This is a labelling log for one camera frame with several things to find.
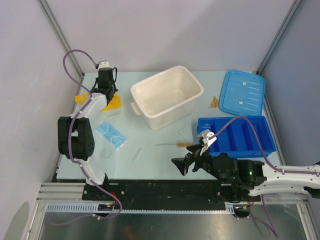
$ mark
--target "blue face mask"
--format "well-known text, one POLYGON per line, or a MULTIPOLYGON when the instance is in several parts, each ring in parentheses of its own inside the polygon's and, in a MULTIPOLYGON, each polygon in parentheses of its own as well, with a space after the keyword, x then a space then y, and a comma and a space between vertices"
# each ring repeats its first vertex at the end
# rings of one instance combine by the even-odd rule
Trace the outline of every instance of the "blue face mask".
POLYGON ((122 147, 128 139, 107 121, 101 123, 96 131, 115 150, 122 147))

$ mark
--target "white table surface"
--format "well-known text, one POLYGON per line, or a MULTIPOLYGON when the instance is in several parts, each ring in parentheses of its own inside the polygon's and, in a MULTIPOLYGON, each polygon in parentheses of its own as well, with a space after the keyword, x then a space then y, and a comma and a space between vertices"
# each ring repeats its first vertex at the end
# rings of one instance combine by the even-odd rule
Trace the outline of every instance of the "white table surface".
MULTIPOLYGON (((94 154, 100 167, 107 174, 109 179, 157 179, 157 180, 187 180, 187 179, 215 179, 204 170, 192 172, 190 166, 186 176, 182 176, 177 167, 171 162, 172 158, 182 158, 188 152, 185 148, 175 145, 158 145, 176 142, 197 143, 198 118, 207 117, 232 117, 222 112, 219 108, 210 108, 213 97, 219 99, 225 71, 194 71, 192 72, 204 88, 204 93, 198 99, 195 111, 184 118, 153 131, 145 123, 141 115, 136 115, 131 107, 134 101, 130 88, 133 84, 146 79, 156 72, 119 72, 116 86, 120 96, 121 108, 102 111, 97 119, 91 123, 94 130, 102 121, 107 120, 120 132, 128 137, 128 141, 118 150, 112 150, 107 143, 99 136, 95 138, 94 154), (138 157, 135 155, 142 148, 138 157)), ((92 88, 98 73, 86 73, 83 84, 89 89, 92 88)), ((247 158, 263 161, 262 157, 247 158)), ((269 155, 271 163, 279 165, 280 161, 277 152, 269 155)), ((72 163, 66 156, 61 157, 58 168, 57 179, 85 179, 77 164, 72 163)))

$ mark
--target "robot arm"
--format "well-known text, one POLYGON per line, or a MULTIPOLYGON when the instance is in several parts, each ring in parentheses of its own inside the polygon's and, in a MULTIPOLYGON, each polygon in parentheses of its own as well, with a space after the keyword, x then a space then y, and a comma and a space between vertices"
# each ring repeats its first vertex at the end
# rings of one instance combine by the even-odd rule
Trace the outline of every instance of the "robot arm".
MULTIPOLYGON (((97 69, 98 77, 95 83, 95 85, 97 84, 97 88, 91 90, 92 97, 90 103, 83 111, 80 111, 80 114, 74 121, 71 137, 73 158, 90 176, 91 179, 86 179, 86 183, 89 185, 93 185, 91 180, 98 185, 102 185, 106 178, 106 174, 101 170, 93 155, 95 140, 90 122, 94 121, 100 111, 113 99, 115 92, 118 91, 115 85, 116 80, 113 78, 113 68, 110 67, 109 63, 102 61, 98 64, 97 69)), ((76 111, 68 117, 62 116, 58 120, 58 149, 68 159, 70 159, 68 133, 71 121, 77 113, 76 111)))
POLYGON ((208 129, 201 132, 198 135, 200 144, 187 147, 190 152, 185 157, 171 160, 182 175, 185 176, 194 163, 193 172, 203 169, 217 178, 221 186, 231 185, 236 200, 274 193, 310 193, 313 198, 320 198, 320 165, 278 166, 281 171, 276 171, 262 161, 238 160, 226 153, 211 156, 210 146, 216 140, 210 139, 213 135, 208 129))

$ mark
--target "yellow object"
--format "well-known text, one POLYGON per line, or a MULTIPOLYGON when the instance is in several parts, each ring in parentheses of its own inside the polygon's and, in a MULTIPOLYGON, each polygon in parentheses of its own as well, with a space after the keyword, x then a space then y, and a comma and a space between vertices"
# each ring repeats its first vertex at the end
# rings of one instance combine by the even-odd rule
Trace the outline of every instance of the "yellow object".
POLYGON ((192 145, 195 145, 193 142, 178 142, 176 144, 177 147, 179 148, 185 148, 185 147, 189 147, 189 146, 192 146, 192 145))
MULTIPOLYGON (((84 101, 87 100, 88 95, 89 95, 89 93, 76 95, 74 97, 74 101, 81 106, 82 104, 84 104, 84 101)), ((115 93, 113 95, 111 102, 109 102, 109 104, 104 109, 102 109, 102 111, 116 109, 116 108, 120 108, 120 107, 121 107, 120 97, 117 95, 117 93, 115 93)))
POLYGON ((211 103, 211 108, 216 108, 218 107, 218 99, 216 96, 213 97, 213 102, 211 103))

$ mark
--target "blue plastic lid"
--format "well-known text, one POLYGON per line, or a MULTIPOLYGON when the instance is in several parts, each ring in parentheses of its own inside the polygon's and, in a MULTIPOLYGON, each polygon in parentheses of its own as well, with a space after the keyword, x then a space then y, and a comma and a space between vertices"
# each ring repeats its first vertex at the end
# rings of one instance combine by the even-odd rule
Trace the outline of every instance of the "blue plastic lid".
POLYGON ((262 76, 230 70, 224 77, 219 108, 236 116, 259 116, 264 106, 265 85, 262 76))

